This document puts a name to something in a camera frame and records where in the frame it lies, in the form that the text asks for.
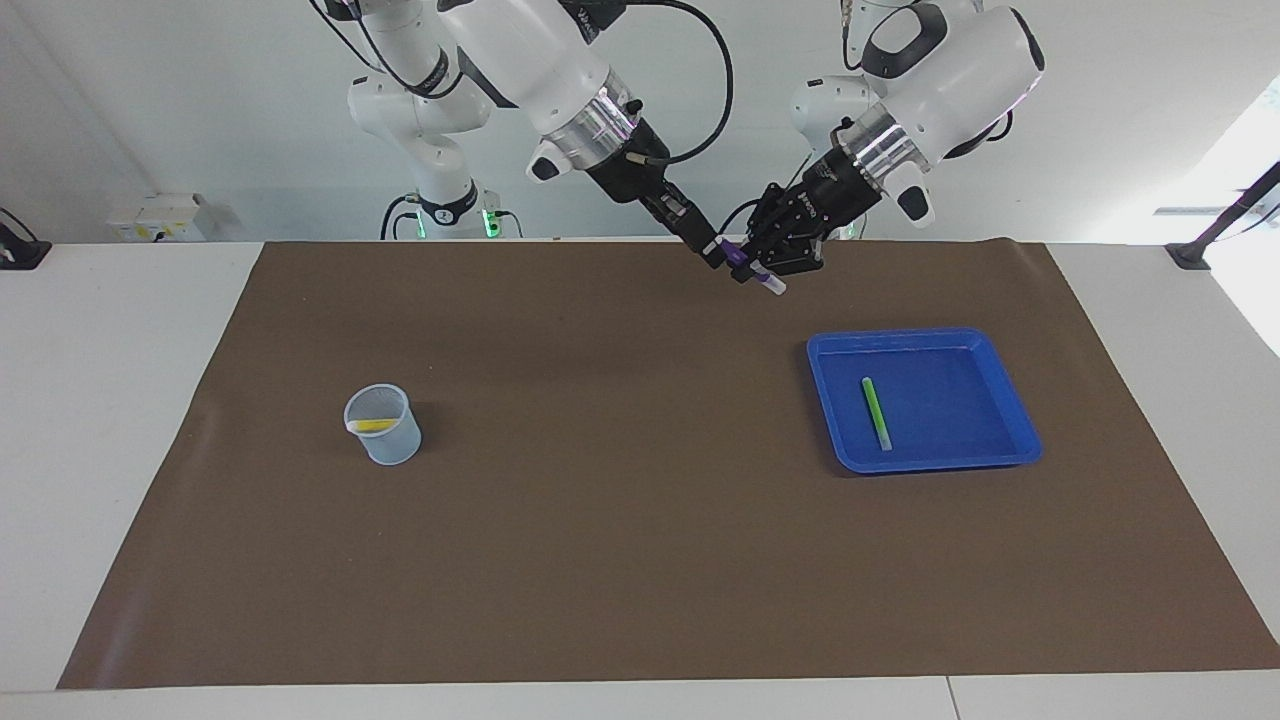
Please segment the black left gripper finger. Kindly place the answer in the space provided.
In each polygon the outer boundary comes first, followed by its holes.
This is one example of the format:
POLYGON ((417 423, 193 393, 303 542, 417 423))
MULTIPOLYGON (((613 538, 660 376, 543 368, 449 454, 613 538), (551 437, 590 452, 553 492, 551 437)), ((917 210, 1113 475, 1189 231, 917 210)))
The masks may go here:
POLYGON ((801 252, 803 242, 791 238, 797 224, 794 204, 800 192, 800 184, 769 183, 764 188, 748 219, 746 252, 801 252))
POLYGON ((735 281, 740 284, 756 282, 762 286, 785 286, 785 275, 817 272, 824 266, 822 240, 792 240, 803 242, 801 252, 746 252, 746 240, 736 245, 735 281))

